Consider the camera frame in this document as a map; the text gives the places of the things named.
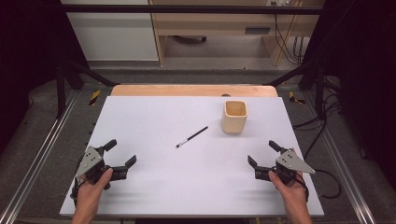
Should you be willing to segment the black thin brush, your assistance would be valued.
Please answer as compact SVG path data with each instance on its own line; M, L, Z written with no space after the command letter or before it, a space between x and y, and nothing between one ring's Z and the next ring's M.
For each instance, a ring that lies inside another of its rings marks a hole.
M181 141L180 143L178 143L176 145L176 148L180 148L182 147L184 144L186 144L187 142L189 142L191 139L193 139L194 137L196 137L197 135L199 135L200 133L204 132L205 130L208 129L208 126L205 126L203 129L199 130L198 132L194 133L193 135L189 136L188 138L184 139L183 141Z

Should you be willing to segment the person's left hand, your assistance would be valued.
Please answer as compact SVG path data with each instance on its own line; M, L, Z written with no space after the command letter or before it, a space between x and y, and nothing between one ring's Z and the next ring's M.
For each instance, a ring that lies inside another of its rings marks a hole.
M113 169L107 169L95 184L84 183L78 191L77 208L97 207L106 184L113 174Z

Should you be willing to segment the yellow black tape marker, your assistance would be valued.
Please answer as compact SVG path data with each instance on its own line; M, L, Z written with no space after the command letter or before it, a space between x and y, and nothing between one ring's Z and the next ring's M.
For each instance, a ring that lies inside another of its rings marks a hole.
M289 91L289 99L290 102L299 104L299 105L305 105L305 100L299 100L295 97L294 92L293 91Z
M96 101L97 101L97 99L98 99L98 97L100 95L100 92L101 91L99 91L99 90L96 90L96 91L93 92L92 98L91 98L91 100L89 102L89 105L95 105L95 103L96 103Z

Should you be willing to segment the black metal frame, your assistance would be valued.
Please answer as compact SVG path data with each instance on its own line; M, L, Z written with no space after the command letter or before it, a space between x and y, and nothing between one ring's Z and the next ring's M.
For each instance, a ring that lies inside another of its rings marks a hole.
M74 67L79 71L87 69L88 60L86 59L82 48L78 42L72 24L67 17L67 13L205 13L205 14L273 14L273 15L319 15L320 7L233 7L233 6L152 6L150 4L134 5L134 4L113 4L107 1L99 4L90 3L67 3L60 4L53 8L57 13L64 17L69 23L70 30L66 32L66 40L59 45L58 63L64 66ZM159 36L156 34L154 22L152 19L153 31L156 40L158 60L153 61L163 63L164 46L162 40L168 36ZM135 61L109 61L130 63Z

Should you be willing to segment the aluminium floor rail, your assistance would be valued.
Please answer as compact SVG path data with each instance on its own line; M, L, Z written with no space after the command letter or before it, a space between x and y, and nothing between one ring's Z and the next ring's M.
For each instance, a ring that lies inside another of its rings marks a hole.
M340 154L338 147L335 144L327 127L323 128L322 137L325 148L327 149L331 158L333 167L340 178L340 182L360 224L376 224L371 209L364 200L355 178L347 167L347 163Z
M22 182L20 183L4 212L0 215L0 224L13 224L15 221L35 181L37 180L37 177L41 172L48 155L51 153L52 148L75 105L78 95L78 91L70 91L65 104L64 112L54 121L49 133L45 138L45 141L38 150L35 159L31 163Z

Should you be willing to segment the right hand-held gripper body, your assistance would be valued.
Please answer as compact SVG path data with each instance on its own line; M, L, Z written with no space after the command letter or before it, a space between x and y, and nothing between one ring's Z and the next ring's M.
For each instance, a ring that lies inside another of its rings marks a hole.
M314 174L316 171L294 151L286 149L276 158L275 172L284 184L289 184L298 172Z

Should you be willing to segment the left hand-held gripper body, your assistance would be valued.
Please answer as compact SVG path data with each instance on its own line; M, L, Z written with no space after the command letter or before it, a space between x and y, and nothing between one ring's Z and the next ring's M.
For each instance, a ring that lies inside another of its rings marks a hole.
M92 146L85 150L75 174L78 188L86 181L96 184L102 174L108 169L104 162L105 151L108 151L108 148L95 148Z

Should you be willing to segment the light wooden desk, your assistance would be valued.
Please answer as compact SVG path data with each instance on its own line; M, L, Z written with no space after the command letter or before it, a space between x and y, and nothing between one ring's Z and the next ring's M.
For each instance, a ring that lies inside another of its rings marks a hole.
M325 0L148 0L152 6L323 7ZM317 15L154 13L159 36L245 35L246 27L270 27L262 38L272 65L279 65L292 36L308 38Z

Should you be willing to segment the beige square cup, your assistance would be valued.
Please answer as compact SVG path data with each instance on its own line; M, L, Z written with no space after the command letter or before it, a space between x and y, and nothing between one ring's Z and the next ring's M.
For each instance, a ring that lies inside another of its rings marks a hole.
M240 134L248 117L247 105L243 101L226 101L221 118L221 129L225 133Z

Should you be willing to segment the person's right hand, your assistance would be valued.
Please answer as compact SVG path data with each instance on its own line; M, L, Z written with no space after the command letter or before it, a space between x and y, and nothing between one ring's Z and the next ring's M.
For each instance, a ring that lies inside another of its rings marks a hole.
M305 191L301 184L294 182L291 185L285 185L272 171L269 172L269 177L288 209L306 207Z

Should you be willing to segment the white cabinet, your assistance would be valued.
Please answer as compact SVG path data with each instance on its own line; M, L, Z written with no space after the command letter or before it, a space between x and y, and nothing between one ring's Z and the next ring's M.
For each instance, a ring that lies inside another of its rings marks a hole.
M157 61L149 13L77 13L67 17L89 62Z

